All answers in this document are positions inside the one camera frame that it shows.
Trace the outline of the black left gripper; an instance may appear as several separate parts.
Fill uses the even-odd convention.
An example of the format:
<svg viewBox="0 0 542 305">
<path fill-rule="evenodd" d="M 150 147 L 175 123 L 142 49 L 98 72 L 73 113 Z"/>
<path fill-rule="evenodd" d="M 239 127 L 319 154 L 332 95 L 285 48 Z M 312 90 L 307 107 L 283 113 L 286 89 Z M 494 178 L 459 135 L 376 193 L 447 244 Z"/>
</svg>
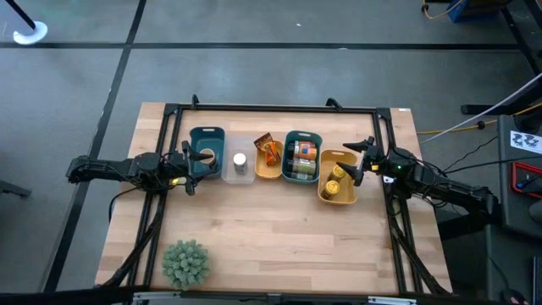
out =
<svg viewBox="0 0 542 305">
<path fill-rule="evenodd" d="M 189 196 L 193 196 L 196 184 L 199 184 L 202 180 L 215 177 L 217 170 L 206 169 L 191 175 L 191 160 L 202 161 L 210 158 L 213 158 L 213 153 L 196 152 L 191 150 L 188 141 L 182 141 L 181 152 L 174 150 L 167 155 L 167 177 L 169 180 L 184 178 L 185 192 Z"/>
</svg>

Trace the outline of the round tan-lid spice can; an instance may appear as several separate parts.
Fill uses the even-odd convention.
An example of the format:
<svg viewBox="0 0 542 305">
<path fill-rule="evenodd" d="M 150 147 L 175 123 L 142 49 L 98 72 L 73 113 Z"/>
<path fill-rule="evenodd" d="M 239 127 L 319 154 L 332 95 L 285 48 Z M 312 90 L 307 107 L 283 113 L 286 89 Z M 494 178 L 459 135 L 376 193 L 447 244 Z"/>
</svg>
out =
<svg viewBox="0 0 542 305">
<path fill-rule="evenodd" d="M 212 150 L 211 148 L 204 148 L 200 151 L 200 154 L 207 156 L 207 158 L 204 158 L 200 161 L 201 164 L 205 164 L 210 168 L 216 165 L 217 159 L 214 150 Z"/>
</svg>

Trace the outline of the green spice jar black lid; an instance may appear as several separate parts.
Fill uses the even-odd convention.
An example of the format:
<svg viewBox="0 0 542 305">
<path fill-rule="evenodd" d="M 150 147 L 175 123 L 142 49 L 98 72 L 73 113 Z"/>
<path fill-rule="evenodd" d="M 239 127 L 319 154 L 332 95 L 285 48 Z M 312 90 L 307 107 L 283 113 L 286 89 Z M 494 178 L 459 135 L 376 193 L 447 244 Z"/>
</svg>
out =
<svg viewBox="0 0 542 305">
<path fill-rule="evenodd" d="M 288 161 L 287 168 L 290 171 L 312 174 L 316 170 L 317 166 L 314 160 L 294 158 Z"/>
</svg>

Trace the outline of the brown orange seasoning sachet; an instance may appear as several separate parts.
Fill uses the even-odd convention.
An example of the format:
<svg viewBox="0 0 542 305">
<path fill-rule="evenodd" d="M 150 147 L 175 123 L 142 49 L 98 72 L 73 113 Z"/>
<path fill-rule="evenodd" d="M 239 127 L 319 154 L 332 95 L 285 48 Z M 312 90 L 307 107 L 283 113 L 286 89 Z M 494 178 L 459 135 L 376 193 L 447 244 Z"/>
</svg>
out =
<svg viewBox="0 0 542 305">
<path fill-rule="evenodd" d="M 277 148 L 276 142 L 269 132 L 257 138 L 254 141 L 254 145 L 258 151 L 263 153 L 267 166 L 276 165 L 281 161 L 279 149 Z"/>
</svg>

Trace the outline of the large orange plastic bin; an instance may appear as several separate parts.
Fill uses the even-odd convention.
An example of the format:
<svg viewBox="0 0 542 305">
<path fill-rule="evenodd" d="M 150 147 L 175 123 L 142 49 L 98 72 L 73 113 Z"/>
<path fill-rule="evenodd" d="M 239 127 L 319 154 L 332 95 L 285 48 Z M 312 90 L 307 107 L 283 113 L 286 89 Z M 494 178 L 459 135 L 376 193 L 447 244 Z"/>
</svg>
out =
<svg viewBox="0 0 542 305">
<path fill-rule="evenodd" d="M 340 192 L 332 199 L 324 200 L 320 196 L 320 192 L 323 190 L 325 183 L 328 181 L 329 173 L 337 162 L 356 165 L 357 156 L 351 152 L 341 150 L 324 150 L 321 152 L 319 161 L 318 197 L 321 201 L 327 204 L 353 204 L 357 201 L 357 197 L 354 191 L 352 179 L 348 174 L 346 174 L 346 177 L 340 181 Z"/>
</svg>

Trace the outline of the clear plastic bin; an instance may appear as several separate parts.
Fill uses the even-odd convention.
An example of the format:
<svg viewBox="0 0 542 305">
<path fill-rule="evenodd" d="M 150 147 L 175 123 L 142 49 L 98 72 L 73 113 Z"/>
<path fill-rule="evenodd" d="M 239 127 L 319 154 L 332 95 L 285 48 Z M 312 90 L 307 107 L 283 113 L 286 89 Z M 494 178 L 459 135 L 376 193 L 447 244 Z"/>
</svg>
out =
<svg viewBox="0 0 542 305">
<path fill-rule="evenodd" d="M 236 153 L 244 153 L 247 158 L 247 172 L 238 175 L 234 170 L 233 157 Z M 255 179 L 255 162 L 257 149 L 247 136 L 228 135 L 225 138 L 222 179 L 229 184 L 251 184 Z"/>
</svg>

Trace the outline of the large teal plastic bin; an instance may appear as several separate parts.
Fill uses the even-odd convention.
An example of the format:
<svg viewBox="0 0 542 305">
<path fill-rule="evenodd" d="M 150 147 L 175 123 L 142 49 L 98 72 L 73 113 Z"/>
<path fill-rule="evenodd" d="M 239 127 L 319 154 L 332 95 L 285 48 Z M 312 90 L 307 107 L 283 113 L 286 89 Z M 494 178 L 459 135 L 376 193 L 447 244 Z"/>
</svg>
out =
<svg viewBox="0 0 542 305">
<path fill-rule="evenodd" d="M 318 149 L 318 156 L 314 161 L 316 163 L 317 168 L 312 174 L 307 173 L 307 174 L 310 174 L 310 175 L 314 175 L 314 180 L 313 181 L 294 180 L 294 179 L 291 179 L 289 177 L 289 173 L 292 172 L 292 171 L 290 171 L 287 168 L 287 164 L 288 164 L 289 160 L 294 159 L 294 157 L 292 156 L 292 152 L 291 152 L 291 150 L 294 147 L 289 146 L 289 143 L 292 142 L 292 141 L 311 141 L 316 145 L 316 148 Z M 285 179 L 287 181 L 289 181 L 291 183 L 298 183 L 298 184 L 312 184 L 312 183 L 315 183 L 315 182 L 318 181 L 318 178 L 319 178 L 319 161 L 320 161 L 320 153 L 321 153 L 321 145 L 322 145 L 322 143 L 323 143 L 323 140 L 322 140 L 321 136 L 319 136 L 318 134 L 312 133 L 312 132 L 308 132 L 308 131 L 293 130 L 293 131 L 290 131 L 286 135 L 285 146 L 284 146 L 283 157 L 282 157 L 281 172 L 282 172 L 282 175 L 285 177 Z"/>
</svg>

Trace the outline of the small orange plastic bin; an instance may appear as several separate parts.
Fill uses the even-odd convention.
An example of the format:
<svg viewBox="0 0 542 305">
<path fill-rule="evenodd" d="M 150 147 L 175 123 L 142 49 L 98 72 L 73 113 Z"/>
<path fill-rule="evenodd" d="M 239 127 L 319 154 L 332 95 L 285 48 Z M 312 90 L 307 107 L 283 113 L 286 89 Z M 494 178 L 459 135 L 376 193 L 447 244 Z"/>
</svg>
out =
<svg viewBox="0 0 542 305">
<path fill-rule="evenodd" d="M 281 176 L 284 144 L 281 141 L 274 142 L 279 153 L 279 162 L 277 164 L 268 166 L 265 159 L 265 154 L 260 150 L 257 150 L 255 173 L 258 177 L 262 179 L 275 180 Z"/>
</svg>

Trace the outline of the dark grey cabinet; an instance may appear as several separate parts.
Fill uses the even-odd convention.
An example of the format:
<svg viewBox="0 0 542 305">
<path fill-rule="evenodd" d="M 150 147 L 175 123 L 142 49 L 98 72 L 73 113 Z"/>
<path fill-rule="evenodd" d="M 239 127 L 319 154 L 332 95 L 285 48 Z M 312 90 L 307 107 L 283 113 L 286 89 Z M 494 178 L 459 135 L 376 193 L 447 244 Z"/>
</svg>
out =
<svg viewBox="0 0 542 305">
<path fill-rule="evenodd" d="M 516 131 L 512 116 L 501 115 L 498 118 L 500 160 L 522 158 L 522 162 L 542 168 L 542 154 L 512 145 L 512 132 Z M 500 164 L 499 169 L 503 226 L 520 234 L 542 238 L 542 225 L 532 220 L 528 213 L 529 206 L 538 199 L 512 190 L 512 163 Z"/>
</svg>

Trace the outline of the white printed sticker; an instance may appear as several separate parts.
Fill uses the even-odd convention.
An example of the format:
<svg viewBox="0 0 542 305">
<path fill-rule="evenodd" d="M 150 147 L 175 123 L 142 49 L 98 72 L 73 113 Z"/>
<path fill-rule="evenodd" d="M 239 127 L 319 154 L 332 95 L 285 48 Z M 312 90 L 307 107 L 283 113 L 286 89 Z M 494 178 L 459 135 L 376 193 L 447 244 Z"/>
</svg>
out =
<svg viewBox="0 0 542 305">
<path fill-rule="evenodd" d="M 542 154 L 542 136 L 511 130 L 510 145 L 531 153 Z"/>
</svg>

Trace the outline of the blue box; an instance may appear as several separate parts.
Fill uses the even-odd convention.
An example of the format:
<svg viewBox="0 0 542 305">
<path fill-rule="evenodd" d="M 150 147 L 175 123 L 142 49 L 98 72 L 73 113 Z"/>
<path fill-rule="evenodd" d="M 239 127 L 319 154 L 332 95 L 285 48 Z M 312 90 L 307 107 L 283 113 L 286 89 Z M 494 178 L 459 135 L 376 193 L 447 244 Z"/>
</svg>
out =
<svg viewBox="0 0 542 305">
<path fill-rule="evenodd" d="M 447 8 L 447 17 L 453 23 L 475 21 L 480 19 L 475 8 L 480 0 L 451 0 Z"/>
</svg>

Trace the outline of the black furniture foot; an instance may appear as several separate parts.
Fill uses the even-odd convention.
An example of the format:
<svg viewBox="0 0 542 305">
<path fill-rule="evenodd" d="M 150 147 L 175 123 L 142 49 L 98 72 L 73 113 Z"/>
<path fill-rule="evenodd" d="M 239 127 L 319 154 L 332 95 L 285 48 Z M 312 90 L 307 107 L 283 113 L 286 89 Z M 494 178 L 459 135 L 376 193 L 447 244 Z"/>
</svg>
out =
<svg viewBox="0 0 542 305">
<path fill-rule="evenodd" d="M 23 187 L 0 180 L 0 193 L 13 194 L 22 198 L 26 198 L 31 194 L 30 190 Z"/>
</svg>

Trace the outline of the black computer mouse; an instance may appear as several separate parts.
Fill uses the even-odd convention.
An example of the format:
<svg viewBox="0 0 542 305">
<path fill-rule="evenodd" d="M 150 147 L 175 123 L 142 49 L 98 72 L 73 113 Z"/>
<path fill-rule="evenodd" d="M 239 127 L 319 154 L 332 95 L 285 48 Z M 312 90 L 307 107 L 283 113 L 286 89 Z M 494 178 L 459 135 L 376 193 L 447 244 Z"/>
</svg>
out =
<svg viewBox="0 0 542 305">
<path fill-rule="evenodd" d="M 530 305 L 527 298 L 521 292 L 512 288 L 503 289 L 500 292 L 500 299 L 505 305 Z"/>
</svg>

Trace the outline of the black silver rail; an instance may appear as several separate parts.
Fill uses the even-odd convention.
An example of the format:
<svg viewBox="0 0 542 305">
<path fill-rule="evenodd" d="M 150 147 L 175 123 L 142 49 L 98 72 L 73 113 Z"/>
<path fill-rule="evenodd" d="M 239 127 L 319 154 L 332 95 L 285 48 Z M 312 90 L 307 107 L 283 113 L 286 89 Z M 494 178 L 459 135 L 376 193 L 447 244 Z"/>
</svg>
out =
<svg viewBox="0 0 542 305">
<path fill-rule="evenodd" d="M 268 305 L 280 305 L 286 302 L 353 302 L 368 305 L 421 305 L 416 299 L 408 297 L 295 294 L 280 292 L 147 291 L 135 292 L 132 300 L 143 302 L 181 298 L 236 300 L 240 302 L 260 301 Z"/>
</svg>

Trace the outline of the black desk leg frame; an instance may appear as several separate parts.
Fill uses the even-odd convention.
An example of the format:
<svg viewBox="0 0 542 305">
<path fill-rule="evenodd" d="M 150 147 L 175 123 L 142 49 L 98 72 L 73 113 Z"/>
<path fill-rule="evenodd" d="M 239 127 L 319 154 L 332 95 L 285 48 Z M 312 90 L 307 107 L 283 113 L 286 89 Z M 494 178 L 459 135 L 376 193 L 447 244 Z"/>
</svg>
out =
<svg viewBox="0 0 542 305">
<path fill-rule="evenodd" d="M 534 0 L 521 1 L 528 10 L 528 16 L 532 18 L 532 20 L 542 31 L 542 11 L 536 8 Z M 506 8 L 502 11 L 502 14 L 514 39 L 516 40 L 517 45 L 519 46 L 520 52 L 527 60 L 529 68 L 533 71 L 534 75 L 542 73 L 542 49 L 539 50 L 539 63 L 535 58 L 536 54 L 534 53 L 534 50 L 529 46 L 528 41 L 526 40 L 526 36 L 522 33 L 520 26 L 512 16 L 512 12 Z M 540 98 L 542 98 L 542 77 L 539 78 L 537 83 L 528 85 L 524 91 L 521 91 L 509 102 L 504 102 L 497 107 L 481 104 L 463 104 L 461 106 L 461 113 L 465 115 L 512 115 L 516 112 L 531 107 L 537 100 L 540 100 Z"/>
</svg>

